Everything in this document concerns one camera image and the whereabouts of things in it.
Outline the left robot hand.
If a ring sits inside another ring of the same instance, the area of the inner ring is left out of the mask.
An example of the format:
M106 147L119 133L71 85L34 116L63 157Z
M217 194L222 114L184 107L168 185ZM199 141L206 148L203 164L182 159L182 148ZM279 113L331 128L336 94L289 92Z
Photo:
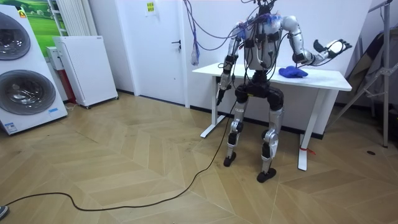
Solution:
M217 106L222 102L225 92L230 89L231 89L230 84L225 84L225 85L222 85L221 83L218 84L218 91L216 94L216 105Z

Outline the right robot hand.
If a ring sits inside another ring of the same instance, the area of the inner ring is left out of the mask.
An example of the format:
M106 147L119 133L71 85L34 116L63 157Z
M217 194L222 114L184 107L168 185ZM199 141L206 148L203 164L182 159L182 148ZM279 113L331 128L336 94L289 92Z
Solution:
M323 59L333 59L345 50L352 48L352 45L343 39L334 40L323 46L319 43L318 39L313 43L314 49L319 53Z

